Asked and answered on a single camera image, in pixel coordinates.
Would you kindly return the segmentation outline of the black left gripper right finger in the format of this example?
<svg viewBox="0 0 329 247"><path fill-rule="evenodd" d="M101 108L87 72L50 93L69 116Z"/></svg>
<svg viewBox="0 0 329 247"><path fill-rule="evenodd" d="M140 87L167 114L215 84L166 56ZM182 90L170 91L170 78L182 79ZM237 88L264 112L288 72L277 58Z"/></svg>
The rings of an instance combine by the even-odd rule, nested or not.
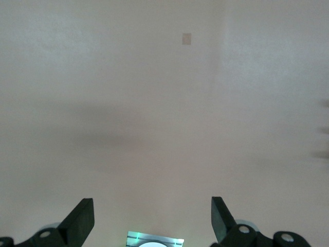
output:
<svg viewBox="0 0 329 247"><path fill-rule="evenodd" d="M310 247L305 238L294 232L278 231L274 233L273 238L268 238L250 225L238 224L221 197L211 199L211 224L217 239L212 246Z"/></svg>

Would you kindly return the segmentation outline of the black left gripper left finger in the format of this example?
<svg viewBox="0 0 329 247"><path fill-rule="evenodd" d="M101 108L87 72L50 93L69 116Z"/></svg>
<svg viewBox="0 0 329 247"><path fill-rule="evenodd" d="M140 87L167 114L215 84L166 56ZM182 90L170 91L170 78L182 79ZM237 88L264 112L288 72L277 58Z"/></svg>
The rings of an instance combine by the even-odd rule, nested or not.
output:
<svg viewBox="0 0 329 247"><path fill-rule="evenodd" d="M85 198L57 227L40 230L29 239L18 244L15 244L11 237L1 237L1 246L82 246L94 225L94 201L92 198Z"/></svg>

